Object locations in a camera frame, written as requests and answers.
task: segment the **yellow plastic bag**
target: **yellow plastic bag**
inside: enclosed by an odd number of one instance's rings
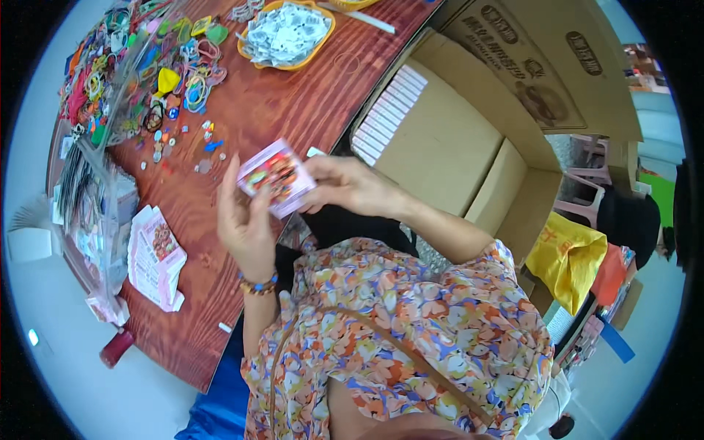
[[[606,236],[601,232],[550,213],[526,266],[545,283],[553,298],[575,316],[589,294],[607,249]]]

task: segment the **tiled floor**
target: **tiled floor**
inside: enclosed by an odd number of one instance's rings
[[[545,136],[545,138],[553,147],[555,155],[560,162],[560,167],[563,170],[566,170],[568,167],[583,167],[586,165],[586,154],[578,145],[573,145],[574,141],[571,140],[568,134],[550,134]],[[576,187],[571,181],[565,179],[560,186],[558,198],[562,200],[570,199],[574,196],[575,192]],[[403,230],[410,239],[410,230],[408,227],[401,225],[401,230]],[[291,220],[284,228],[279,238],[279,243],[291,248],[298,248],[300,243],[308,235],[310,235],[308,226],[297,213],[294,213]],[[420,259],[426,262],[434,273],[442,273],[450,265],[449,261],[420,237],[417,238],[416,249],[418,250]]]

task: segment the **pink card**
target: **pink card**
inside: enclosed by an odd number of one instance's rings
[[[315,180],[285,139],[269,145],[239,169],[237,185],[250,197],[267,183],[271,185],[269,211],[277,218],[303,206],[301,197],[315,188]]]

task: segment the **red wooden tabletop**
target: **red wooden tabletop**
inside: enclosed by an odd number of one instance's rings
[[[227,79],[213,88],[205,115],[182,110],[179,127],[165,122],[170,133],[177,132],[173,155],[162,160],[169,169],[153,163],[149,140],[139,151],[134,142],[111,149],[115,162],[137,180],[140,208],[159,206],[188,253],[178,284],[186,300],[177,313],[163,312],[127,280],[123,285],[121,295],[131,315],[125,327],[147,356],[198,390],[208,390],[230,337],[218,325],[234,327],[243,305],[236,290],[237,266],[216,234],[216,192],[230,157],[238,153],[244,162],[281,137],[301,157],[311,146],[330,152],[377,81],[440,4],[382,0],[363,11],[394,26],[395,35],[335,13],[331,37],[310,64],[292,73],[254,68],[237,52],[234,37],[246,25],[223,20],[230,36],[220,45],[219,64],[227,68]],[[231,7],[228,1],[191,0],[184,12],[192,21],[205,15],[225,18]],[[204,120],[215,123],[213,140],[224,141],[214,153],[203,151]],[[189,126],[187,134],[180,133],[181,125]],[[220,162],[222,152],[227,160]],[[214,165],[205,175],[194,172],[202,158]],[[148,164],[145,170],[142,161]],[[282,226],[272,218],[276,234]]]

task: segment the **yellow plastic tray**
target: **yellow plastic tray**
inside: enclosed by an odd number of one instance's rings
[[[380,0],[362,0],[362,1],[345,1],[345,0],[328,0],[332,5],[340,11],[352,12],[359,11],[362,8],[371,6]]]
[[[298,4],[298,5],[301,5],[301,6],[307,6],[307,7],[309,7],[310,9],[315,9],[316,11],[320,11],[321,14],[323,14],[324,16],[328,17],[328,18],[331,20],[331,21],[330,21],[330,29],[327,31],[327,34],[325,34],[325,37],[322,39],[322,41],[321,41],[320,43],[318,43],[318,45],[313,49],[313,52],[311,52],[310,55],[308,55],[308,57],[307,57],[305,60],[301,61],[301,62],[298,63],[298,64],[294,64],[294,65],[283,65],[283,66],[274,68],[274,69],[279,69],[279,70],[294,71],[294,70],[299,70],[299,69],[304,68],[304,67],[310,62],[310,60],[312,60],[313,57],[318,53],[318,51],[320,50],[320,48],[322,47],[322,45],[323,45],[323,44],[327,41],[327,39],[330,37],[330,34],[332,33],[332,30],[335,28],[335,17],[332,15],[332,12],[330,12],[330,11],[328,11],[328,10],[326,10],[326,9],[323,9],[323,8],[319,8],[319,7],[315,4],[314,1],[296,1],[296,0],[286,0],[286,1],[288,1],[289,3]],[[262,11],[273,11],[274,9],[278,9],[278,8],[282,7],[283,5],[284,5],[284,0],[273,1],[272,3],[268,4],[267,6],[264,6],[264,7],[262,8]],[[242,37],[245,37],[245,38],[247,37],[247,29],[245,29],[244,32],[242,32]],[[238,39],[238,40],[237,40],[237,51],[238,51],[239,54],[242,55],[244,58],[247,58],[248,60],[251,60],[251,59],[252,59],[251,56],[249,56],[249,55],[245,54],[244,52],[242,52],[242,48],[243,48],[243,47],[244,47],[243,41],[240,40],[240,39]],[[263,68],[270,67],[270,66],[268,66],[268,65],[261,65],[261,64],[259,64],[259,63],[253,63],[253,64],[254,64],[254,67],[256,67],[257,69],[263,69]]]

